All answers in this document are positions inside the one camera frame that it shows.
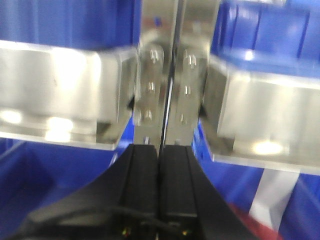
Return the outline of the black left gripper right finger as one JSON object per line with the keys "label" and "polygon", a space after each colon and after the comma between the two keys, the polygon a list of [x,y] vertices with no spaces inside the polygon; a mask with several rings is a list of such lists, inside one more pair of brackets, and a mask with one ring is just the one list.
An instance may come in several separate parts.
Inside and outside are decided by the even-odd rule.
{"label": "black left gripper right finger", "polygon": [[161,240],[251,240],[253,234],[223,200],[189,146],[166,145],[160,155]]}

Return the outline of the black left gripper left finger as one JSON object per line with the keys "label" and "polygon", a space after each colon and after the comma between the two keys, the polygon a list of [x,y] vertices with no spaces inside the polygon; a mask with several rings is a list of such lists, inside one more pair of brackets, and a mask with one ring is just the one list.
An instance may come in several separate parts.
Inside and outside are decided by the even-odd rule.
{"label": "black left gripper left finger", "polygon": [[130,144],[98,178],[32,211],[11,240],[153,240],[157,236],[158,155]]}

